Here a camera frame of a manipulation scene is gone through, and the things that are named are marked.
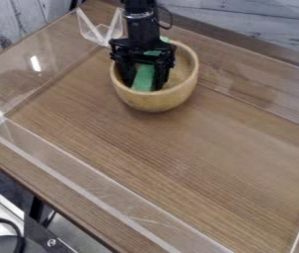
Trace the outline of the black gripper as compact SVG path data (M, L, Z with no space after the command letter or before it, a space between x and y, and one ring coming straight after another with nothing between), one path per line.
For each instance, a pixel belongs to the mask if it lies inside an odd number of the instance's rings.
M157 91L168 78L168 68L173 67L176 46L157 39L153 44L131 45L128 39L111 39L111 59L119 67L121 80L132 87L137 73L136 64L153 65L152 89Z

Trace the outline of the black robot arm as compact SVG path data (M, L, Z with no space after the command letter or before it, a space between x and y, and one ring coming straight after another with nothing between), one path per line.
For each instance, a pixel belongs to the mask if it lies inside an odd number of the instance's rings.
M137 92L161 89L173 67L176 47L160 37L156 0L121 0L128 36L109 39L111 59L125 86Z

